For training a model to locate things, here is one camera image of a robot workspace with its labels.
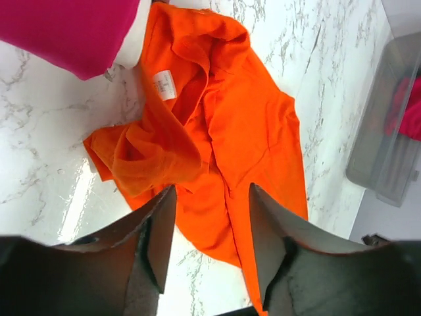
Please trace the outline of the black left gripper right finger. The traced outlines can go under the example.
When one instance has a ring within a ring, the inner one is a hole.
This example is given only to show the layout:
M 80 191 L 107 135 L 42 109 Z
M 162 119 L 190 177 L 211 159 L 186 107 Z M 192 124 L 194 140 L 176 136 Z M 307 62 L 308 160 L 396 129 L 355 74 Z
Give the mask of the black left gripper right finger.
M 420 242 L 367 246 L 278 204 L 256 184 L 249 210 L 262 307 L 269 315 L 419 315 Z

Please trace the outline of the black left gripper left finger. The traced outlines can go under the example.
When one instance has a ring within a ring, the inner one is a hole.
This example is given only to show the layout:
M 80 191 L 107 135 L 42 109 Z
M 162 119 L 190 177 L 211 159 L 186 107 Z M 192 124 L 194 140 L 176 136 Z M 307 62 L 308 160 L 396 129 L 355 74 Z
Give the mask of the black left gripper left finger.
M 164 292 L 176 190 L 70 244 L 1 238 L 2 315 L 155 315 Z

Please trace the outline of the orange t shirt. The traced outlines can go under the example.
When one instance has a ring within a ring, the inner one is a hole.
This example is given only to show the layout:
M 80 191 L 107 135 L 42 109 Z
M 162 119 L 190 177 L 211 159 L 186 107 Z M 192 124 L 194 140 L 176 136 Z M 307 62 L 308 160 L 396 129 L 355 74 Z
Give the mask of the orange t shirt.
M 249 186 L 307 218 L 294 100 L 281 92 L 236 20 L 154 3 L 138 72 L 141 119 L 94 131 L 84 146 L 132 209 L 177 191 L 176 224 L 208 256 L 240 267 L 264 314 L 249 216 Z

